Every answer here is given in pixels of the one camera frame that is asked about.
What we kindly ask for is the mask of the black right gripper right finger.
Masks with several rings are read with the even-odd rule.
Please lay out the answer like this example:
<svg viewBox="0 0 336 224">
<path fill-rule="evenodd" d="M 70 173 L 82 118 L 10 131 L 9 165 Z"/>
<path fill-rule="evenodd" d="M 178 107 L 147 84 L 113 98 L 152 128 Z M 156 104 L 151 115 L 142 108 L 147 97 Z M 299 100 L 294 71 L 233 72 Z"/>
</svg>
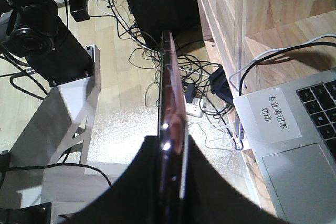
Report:
<svg viewBox="0 0 336 224">
<path fill-rule="evenodd" d="M 182 223 L 283 223 L 231 186 L 189 137 Z"/>
</svg>

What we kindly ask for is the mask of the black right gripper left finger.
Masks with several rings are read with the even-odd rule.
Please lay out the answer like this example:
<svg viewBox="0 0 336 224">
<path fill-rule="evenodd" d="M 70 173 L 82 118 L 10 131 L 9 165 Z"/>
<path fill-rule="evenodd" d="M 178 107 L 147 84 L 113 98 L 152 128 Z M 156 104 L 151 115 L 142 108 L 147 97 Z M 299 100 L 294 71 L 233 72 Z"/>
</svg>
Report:
<svg viewBox="0 0 336 224">
<path fill-rule="evenodd" d="M 146 136 L 135 158 L 113 185 L 76 214 L 76 223 L 158 223 L 154 211 L 157 136 Z"/>
</svg>

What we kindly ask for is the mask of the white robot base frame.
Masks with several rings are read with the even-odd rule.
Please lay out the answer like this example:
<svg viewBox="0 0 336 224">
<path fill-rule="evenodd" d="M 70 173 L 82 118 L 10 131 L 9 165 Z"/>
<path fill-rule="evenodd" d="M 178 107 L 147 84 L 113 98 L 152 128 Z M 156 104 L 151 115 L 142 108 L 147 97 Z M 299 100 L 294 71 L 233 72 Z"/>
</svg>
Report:
<svg viewBox="0 0 336 224">
<path fill-rule="evenodd" d="M 90 77 L 53 87 L 10 151 L 1 223 L 57 223 L 98 198 L 126 164 L 87 160 L 100 93 L 99 50 Z"/>
</svg>

